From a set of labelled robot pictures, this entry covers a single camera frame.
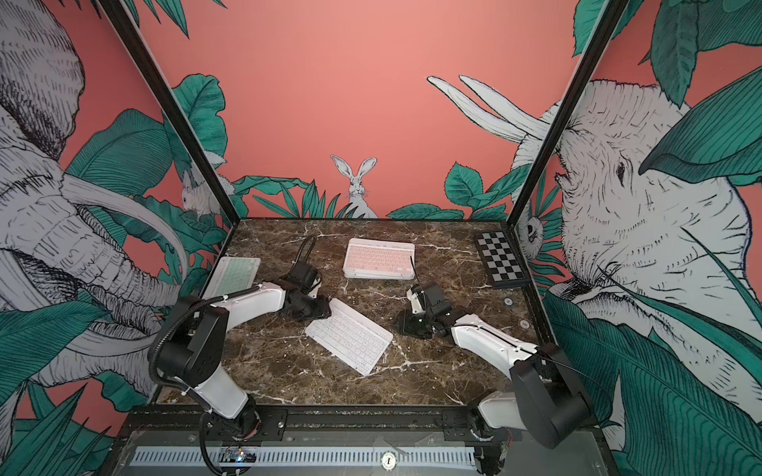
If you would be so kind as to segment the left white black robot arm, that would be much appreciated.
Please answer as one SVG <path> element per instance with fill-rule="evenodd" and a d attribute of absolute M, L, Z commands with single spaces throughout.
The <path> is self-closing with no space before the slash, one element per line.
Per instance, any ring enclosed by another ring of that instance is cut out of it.
<path fill-rule="evenodd" d="M 295 321 L 331 316 L 329 297 L 287 282 L 265 282 L 210 299 L 178 301 L 148 353 L 151 379 L 160 387 L 189 394 L 206 415 L 236 440 L 259 432 L 254 398 L 221 365 L 228 331 L 268 313 Z"/>

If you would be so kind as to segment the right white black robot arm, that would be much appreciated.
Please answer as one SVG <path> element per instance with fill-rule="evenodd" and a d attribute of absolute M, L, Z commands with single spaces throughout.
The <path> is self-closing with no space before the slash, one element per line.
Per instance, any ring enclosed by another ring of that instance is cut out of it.
<path fill-rule="evenodd" d="M 509 392 L 488 393 L 470 404 L 468 425 L 477 440 L 505 440 L 510 430 L 525 430 L 541 446 L 554 449 L 593 416 L 581 374 L 554 343 L 522 341 L 464 309 L 439 317 L 406 309 L 396 325 L 400 334 L 418 339 L 446 336 L 510 380 Z"/>

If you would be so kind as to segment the white keyboard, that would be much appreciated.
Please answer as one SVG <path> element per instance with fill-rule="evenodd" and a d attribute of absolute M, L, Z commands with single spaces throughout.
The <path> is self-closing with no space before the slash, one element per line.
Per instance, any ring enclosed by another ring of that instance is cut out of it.
<path fill-rule="evenodd" d="M 312 321 L 306 335 L 362 376 L 369 376 L 393 334 L 339 299 L 332 299 L 329 309 L 331 316 Z"/>

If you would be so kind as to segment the pink keyboard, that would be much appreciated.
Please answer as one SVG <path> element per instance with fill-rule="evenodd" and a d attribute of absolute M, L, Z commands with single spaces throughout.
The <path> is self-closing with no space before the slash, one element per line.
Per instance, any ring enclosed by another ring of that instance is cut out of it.
<path fill-rule="evenodd" d="M 343 263 L 349 279 L 409 281 L 414 279 L 415 245 L 351 238 Z"/>

